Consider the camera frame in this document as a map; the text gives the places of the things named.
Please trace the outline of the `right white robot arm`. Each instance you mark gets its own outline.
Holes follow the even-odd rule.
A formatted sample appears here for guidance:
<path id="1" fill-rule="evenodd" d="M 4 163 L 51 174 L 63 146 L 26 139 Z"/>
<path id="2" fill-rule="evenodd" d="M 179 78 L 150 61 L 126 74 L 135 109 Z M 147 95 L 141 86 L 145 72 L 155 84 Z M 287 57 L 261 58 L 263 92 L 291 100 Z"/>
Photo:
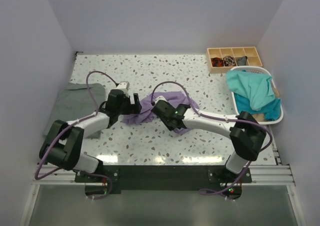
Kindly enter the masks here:
<path id="1" fill-rule="evenodd" d="M 265 144 L 266 129 L 247 112 L 225 116 L 214 113 L 205 114 L 190 105 L 179 104 L 174 107 L 161 99 L 153 103 L 151 111 L 170 131 L 200 129 L 230 139 L 234 152 L 227 159 L 222 173 L 228 182 L 235 182 L 243 168 L 249 162 L 257 160 Z"/>

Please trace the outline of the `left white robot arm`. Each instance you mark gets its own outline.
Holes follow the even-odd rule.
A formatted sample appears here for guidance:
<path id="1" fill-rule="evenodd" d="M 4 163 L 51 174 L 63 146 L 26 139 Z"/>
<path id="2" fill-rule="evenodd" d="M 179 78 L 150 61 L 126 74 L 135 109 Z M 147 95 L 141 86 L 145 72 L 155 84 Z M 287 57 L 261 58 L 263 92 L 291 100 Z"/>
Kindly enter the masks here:
<path id="1" fill-rule="evenodd" d="M 48 162 L 61 169 L 84 171 L 92 182 L 100 181 L 104 175 L 103 163 L 81 153 L 83 140 L 111 128 L 121 115 L 139 114 L 142 106 L 137 93 L 133 94 L 133 101 L 124 89 L 112 89 L 97 112 L 75 121 L 55 121 L 40 149 L 40 165 Z"/>

